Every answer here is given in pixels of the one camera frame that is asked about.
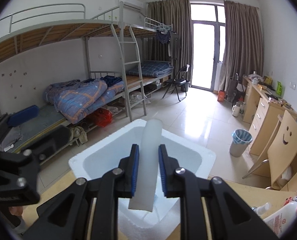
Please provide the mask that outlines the person's left hand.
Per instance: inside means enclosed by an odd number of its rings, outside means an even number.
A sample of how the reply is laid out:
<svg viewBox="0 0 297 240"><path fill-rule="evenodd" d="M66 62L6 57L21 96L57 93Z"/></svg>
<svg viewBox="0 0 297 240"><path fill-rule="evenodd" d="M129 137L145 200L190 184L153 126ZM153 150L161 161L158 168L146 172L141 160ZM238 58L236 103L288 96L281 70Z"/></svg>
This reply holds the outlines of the person's left hand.
<svg viewBox="0 0 297 240"><path fill-rule="evenodd" d="M9 209L10 214L13 216L21 216L23 214L22 206L11 206L8 209Z"/></svg>

